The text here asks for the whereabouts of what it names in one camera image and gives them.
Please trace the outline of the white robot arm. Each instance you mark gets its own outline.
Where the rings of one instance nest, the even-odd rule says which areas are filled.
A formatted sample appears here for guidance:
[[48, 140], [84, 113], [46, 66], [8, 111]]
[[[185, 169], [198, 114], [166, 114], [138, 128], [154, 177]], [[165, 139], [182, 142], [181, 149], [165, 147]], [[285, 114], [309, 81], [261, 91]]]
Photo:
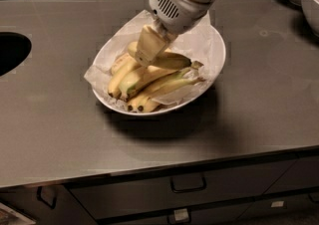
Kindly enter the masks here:
[[134, 58], [143, 66], [156, 57], [179, 35], [191, 30], [207, 14], [215, 0], [149, 0], [154, 25], [142, 30]]

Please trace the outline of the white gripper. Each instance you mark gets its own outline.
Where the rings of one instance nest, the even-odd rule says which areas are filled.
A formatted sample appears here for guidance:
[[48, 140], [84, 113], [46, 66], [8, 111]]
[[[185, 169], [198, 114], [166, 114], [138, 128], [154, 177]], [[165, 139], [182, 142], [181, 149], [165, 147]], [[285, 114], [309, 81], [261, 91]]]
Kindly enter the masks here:
[[144, 25], [137, 43], [136, 60], [151, 65], [171, 43], [164, 34], [181, 35], [192, 29], [206, 15], [209, 3], [194, 0], [149, 0], [154, 26]]

